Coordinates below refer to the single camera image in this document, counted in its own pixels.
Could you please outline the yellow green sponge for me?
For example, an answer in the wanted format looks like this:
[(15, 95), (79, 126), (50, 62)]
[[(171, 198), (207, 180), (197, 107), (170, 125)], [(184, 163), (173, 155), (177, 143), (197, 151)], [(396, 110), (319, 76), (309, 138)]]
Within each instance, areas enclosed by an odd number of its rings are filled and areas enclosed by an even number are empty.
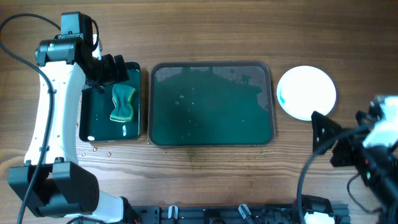
[(133, 120), (134, 108), (132, 100), (136, 89), (127, 86), (115, 84), (112, 89), (112, 99), (114, 109), (112, 110), (109, 118), (111, 121), (125, 123)]

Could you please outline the white plate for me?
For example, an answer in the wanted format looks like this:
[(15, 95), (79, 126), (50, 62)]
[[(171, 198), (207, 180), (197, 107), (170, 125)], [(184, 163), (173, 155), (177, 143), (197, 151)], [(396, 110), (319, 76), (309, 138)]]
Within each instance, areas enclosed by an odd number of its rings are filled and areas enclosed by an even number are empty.
[(291, 117), (310, 121), (314, 111), (327, 115), (335, 107), (333, 80), (317, 67), (302, 65), (283, 74), (277, 84), (277, 100)]

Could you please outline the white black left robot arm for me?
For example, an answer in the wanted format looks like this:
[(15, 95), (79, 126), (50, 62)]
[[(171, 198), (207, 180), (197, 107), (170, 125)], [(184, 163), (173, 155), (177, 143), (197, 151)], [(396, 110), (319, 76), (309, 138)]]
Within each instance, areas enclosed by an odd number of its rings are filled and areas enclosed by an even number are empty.
[(140, 218), (124, 197), (100, 190), (97, 178), (80, 167), (76, 132), (83, 140), (118, 141), (141, 134), (141, 76), (124, 82), (133, 89), (132, 118), (111, 118), (114, 82), (104, 84), (103, 95), (94, 94), (84, 64), (95, 66), (99, 77), (105, 57), (97, 35), (89, 42), (80, 37), (43, 41), (36, 53), (40, 98), (34, 136), (24, 165), (9, 171), (9, 185), (22, 206), (36, 217), (77, 217), (94, 222), (139, 223)]

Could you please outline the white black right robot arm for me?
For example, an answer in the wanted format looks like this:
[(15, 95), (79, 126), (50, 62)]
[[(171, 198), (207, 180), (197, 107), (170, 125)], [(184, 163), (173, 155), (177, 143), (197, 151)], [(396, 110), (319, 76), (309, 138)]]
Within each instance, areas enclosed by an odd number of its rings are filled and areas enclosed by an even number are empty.
[(318, 212), (303, 202), (303, 183), (312, 162), (333, 150), (330, 162), (334, 167), (353, 166), (366, 187), (381, 203), (374, 210), (380, 223), (397, 223), (397, 96), (377, 96), (367, 112), (356, 113), (358, 127), (344, 129), (325, 115), (314, 111), (313, 153), (305, 163), (297, 185), (299, 223), (311, 223), (315, 217), (328, 214)]

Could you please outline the small black water tray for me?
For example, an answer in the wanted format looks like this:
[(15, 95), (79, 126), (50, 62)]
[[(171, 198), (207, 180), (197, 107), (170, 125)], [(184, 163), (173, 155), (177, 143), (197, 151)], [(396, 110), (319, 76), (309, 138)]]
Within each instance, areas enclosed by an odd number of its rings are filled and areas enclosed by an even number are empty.
[(111, 121), (114, 109), (113, 85), (104, 87), (104, 93), (90, 88), (83, 90), (81, 99), (79, 138), (84, 142), (135, 140), (141, 135), (141, 67), (136, 62), (125, 63), (129, 79), (120, 85), (136, 89), (132, 105), (134, 117), (130, 122)]

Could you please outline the large black serving tray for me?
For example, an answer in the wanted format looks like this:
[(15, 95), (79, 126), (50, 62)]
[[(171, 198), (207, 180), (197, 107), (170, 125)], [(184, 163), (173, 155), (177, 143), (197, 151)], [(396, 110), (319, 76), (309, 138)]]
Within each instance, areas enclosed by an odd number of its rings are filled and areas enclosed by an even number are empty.
[(148, 137), (158, 147), (258, 147), (275, 138), (262, 62), (160, 63), (149, 96)]

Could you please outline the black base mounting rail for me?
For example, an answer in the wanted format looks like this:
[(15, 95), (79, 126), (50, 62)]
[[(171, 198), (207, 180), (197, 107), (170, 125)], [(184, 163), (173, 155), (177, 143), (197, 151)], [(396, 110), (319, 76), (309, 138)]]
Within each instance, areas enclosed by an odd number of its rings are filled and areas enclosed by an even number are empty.
[(238, 206), (232, 207), (134, 207), (140, 224), (183, 224), (183, 223), (298, 223), (297, 209), (292, 204), (268, 204), (249, 206), (246, 218)]

